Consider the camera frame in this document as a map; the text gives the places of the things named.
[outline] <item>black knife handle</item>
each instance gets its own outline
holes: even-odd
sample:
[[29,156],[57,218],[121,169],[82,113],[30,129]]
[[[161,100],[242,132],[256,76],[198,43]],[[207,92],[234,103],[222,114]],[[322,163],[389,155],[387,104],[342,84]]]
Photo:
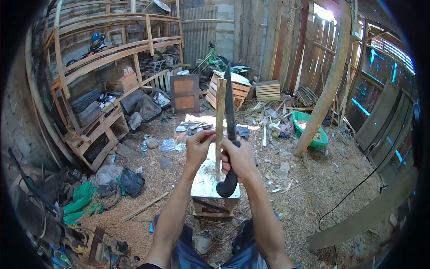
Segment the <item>black knife handle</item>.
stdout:
[[[240,141],[233,140],[232,143],[236,147],[240,148]],[[219,194],[219,196],[224,198],[230,197],[233,194],[234,190],[236,189],[236,185],[237,185],[237,175],[233,171],[233,167],[231,166],[230,156],[228,156],[228,152],[226,153],[228,157],[228,163],[230,164],[230,170],[225,176],[225,180],[222,182],[218,182],[218,184],[216,185],[216,192]]]

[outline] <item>sawdust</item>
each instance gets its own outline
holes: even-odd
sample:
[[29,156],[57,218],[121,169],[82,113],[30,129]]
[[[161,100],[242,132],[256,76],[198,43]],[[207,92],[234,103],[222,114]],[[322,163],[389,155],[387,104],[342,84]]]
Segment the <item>sawdust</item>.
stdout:
[[[306,128],[306,123],[307,123],[307,121],[304,121],[304,120],[298,120],[298,121],[297,121],[297,125],[298,125],[301,129],[303,129],[303,130]],[[317,133],[313,136],[313,139],[321,140],[321,134],[320,134],[319,132],[317,132]]]
[[[142,124],[133,134],[128,134],[121,142],[140,152],[144,134],[152,135],[157,139],[172,138],[173,130],[183,119],[184,115],[174,120],[169,119],[168,123],[161,124],[160,119],[156,118],[150,123]],[[336,133],[335,129],[332,128],[326,128],[325,131],[328,134]],[[343,139],[337,133],[334,138],[330,135],[329,137],[330,140],[326,147],[330,152],[328,157],[308,149],[303,158],[297,158],[292,154],[297,141],[294,138],[290,137],[287,140],[274,138],[274,144],[271,147],[265,147],[263,151],[260,151],[261,130],[250,130],[248,139],[259,163],[258,170],[264,179],[272,207],[282,215],[281,223],[286,232],[286,253],[295,264],[300,264],[301,268],[315,268],[322,261],[333,267],[335,262],[333,248],[309,252],[306,237],[319,231],[319,218],[332,209],[353,187],[364,179],[363,167],[366,167],[368,171],[373,171],[370,163],[363,158],[363,154],[355,146],[352,139]],[[342,148],[344,148],[345,157],[340,154]],[[159,158],[169,158],[172,168],[161,170]],[[286,189],[286,186],[282,184],[282,181],[274,179],[271,179],[274,184],[269,185],[264,174],[266,171],[279,169],[281,163],[285,161],[290,165],[285,181],[289,184],[294,177],[291,187],[303,183],[311,177],[315,178],[286,193],[272,193],[271,191],[276,189],[276,186],[280,186],[283,190]],[[145,186],[136,198],[126,196],[109,211],[94,214],[92,217],[86,213],[80,219],[82,227],[94,231],[96,226],[100,226],[117,240],[126,240],[130,248],[129,257],[137,255],[141,258],[141,261],[133,267],[141,265],[152,244],[153,233],[148,230],[150,224],[131,220],[123,223],[121,218],[164,192],[169,192],[166,199],[153,204],[135,218],[152,219],[160,213],[181,176],[185,162],[186,151],[161,152],[158,148],[144,152],[142,158],[130,159],[117,155],[115,164],[129,167],[132,170],[143,166],[142,174],[146,178]],[[335,171],[333,163],[339,166],[338,172]],[[372,175],[334,212],[321,221],[321,228],[326,229],[335,224],[330,218],[332,215],[338,221],[342,221],[363,208],[379,194],[378,191],[381,186],[383,184],[379,176]],[[228,221],[194,218],[192,215],[194,207],[191,201],[189,203],[185,222],[193,228],[193,236],[209,234],[210,239],[214,242],[208,253],[202,255],[202,258],[210,266],[216,267],[232,257],[231,243],[233,238],[238,234],[240,224],[251,218],[248,196],[243,185],[240,185],[240,192],[241,197],[235,207],[234,217]],[[381,234],[387,234],[384,232],[383,223],[374,229]],[[383,240],[383,238],[369,232],[356,238],[365,244],[363,256],[357,257],[354,254],[352,239],[340,243],[336,245],[337,264],[340,267],[351,267],[364,261],[370,253],[376,252],[377,245]],[[87,252],[84,252],[82,261],[86,261]]]

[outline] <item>dark jeans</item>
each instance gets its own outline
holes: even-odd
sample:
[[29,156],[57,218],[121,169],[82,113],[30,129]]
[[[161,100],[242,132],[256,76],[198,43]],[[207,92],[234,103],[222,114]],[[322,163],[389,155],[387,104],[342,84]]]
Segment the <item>dark jeans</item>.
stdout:
[[[157,225],[158,217],[156,215],[152,221],[153,228]],[[193,248],[193,229],[184,224],[182,233],[176,244],[175,249],[170,257],[170,269],[211,269]],[[249,268],[249,269],[266,269],[267,265],[265,260],[261,257],[255,244],[254,237],[254,224],[252,220],[246,220],[241,225],[239,234],[234,238],[233,243],[233,257],[226,263],[221,265],[223,269],[232,268]]]

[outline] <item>black wire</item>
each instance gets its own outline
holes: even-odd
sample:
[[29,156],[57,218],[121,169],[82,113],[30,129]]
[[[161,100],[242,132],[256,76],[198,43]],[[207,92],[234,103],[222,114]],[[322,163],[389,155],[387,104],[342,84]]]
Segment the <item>black wire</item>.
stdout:
[[[415,76],[413,77],[413,79],[412,79],[412,87],[411,87],[411,92],[410,92],[410,96],[412,96],[412,91],[414,90],[414,81],[415,81]],[[407,117],[408,117],[408,111],[409,111],[409,107],[411,106],[411,100],[409,100],[408,101],[408,109],[406,110],[406,114],[405,114],[405,118],[403,119],[403,124],[402,124],[402,128],[403,128],[403,126],[405,125],[405,122],[406,122],[406,119],[407,119]],[[373,170],[373,172],[372,173],[370,173],[370,175],[368,175],[362,182],[360,182],[360,184],[358,184],[355,188],[353,188],[352,190],[350,190],[350,192],[333,208],[333,209],[331,209],[329,212],[327,212],[324,216],[322,216],[320,219],[319,219],[319,221],[318,221],[318,228],[319,228],[319,230],[320,231],[322,231],[322,229],[321,229],[321,226],[320,226],[320,224],[321,224],[321,220],[325,217],[325,216],[327,216],[328,214],[330,214],[331,212],[333,212],[333,210],[335,210],[351,193],[353,193],[353,191],[355,191],[356,190],[356,188],[358,188],[358,187],[360,187],[360,185],[361,184],[363,184],[370,176],[372,176],[373,175],[373,173],[376,171],[376,170],[378,170],[378,168],[381,166],[381,164],[385,161],[385,159],[388,157],[388,155],[389,155],[389,153],[390,153],[390,151],[394,148],[394,145],[396,144],[396,142],[397,142],[397,140],[399,139],[399,137],[400,137],[400,134],[401,134],[401,132],[402,132],[402,128],[400,128],[400,131],[399,131],[399,134],[397,135],[397,137],[396,137],[396,140],[394,141],[394,143],[392,144],[392,146],[391,146],[391,148],[390,148],[390,150],[388,151],[388,153],[387,153],[387,155],[385,156],[385,158],[381,161],[381,163],[375,168],[375,170]],[[336,253],[336,247],[335,247],[335,256],[336,256],[336,258],[335,258],[335,260],[337,260],[337,253]]]
[[95,234],[95,232],[93,232],[92,230],[90,230],[90,229],[88,229],[88,228],[78,227],[78,228],[75,228],[75,229],[73,229],[73,230],[87,230],[87,231],[92,232],[92,233],[94,234],[94,236],[97,236],[97,238],[98,238],[98,239],[100,239],[100,241],[103,243],[103,245],[106,247],[107,251],[109,252],[109,269],[112,269],[112,254],[111,254],[111,252],[109,251],[109,247],[108,247],[108,245],[106,245],[106,243],[105,243],[105,242],[103,242],[103,239],[101,239],[101,238],[100,238],[100,236],[96,235],[96,234]]

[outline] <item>hand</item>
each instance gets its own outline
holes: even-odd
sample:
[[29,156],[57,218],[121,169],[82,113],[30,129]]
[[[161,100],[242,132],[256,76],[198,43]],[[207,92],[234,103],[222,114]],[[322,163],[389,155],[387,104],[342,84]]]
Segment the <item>hand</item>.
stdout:
[[197,169],[208,156],[209,145],[215,142],[216,134],[212,130],[201,130],[187,139],[187,163]]
[[225,175],[227,175],[231,167],[233,167],[239,183],[258,175],[258,170],[254,162],[254,154],[248,142],[241,140],[240,148],[238,148],[230,140],[225,140],[221,143],[221,148],[223,149],[220,156],[222,161],[221,171]]

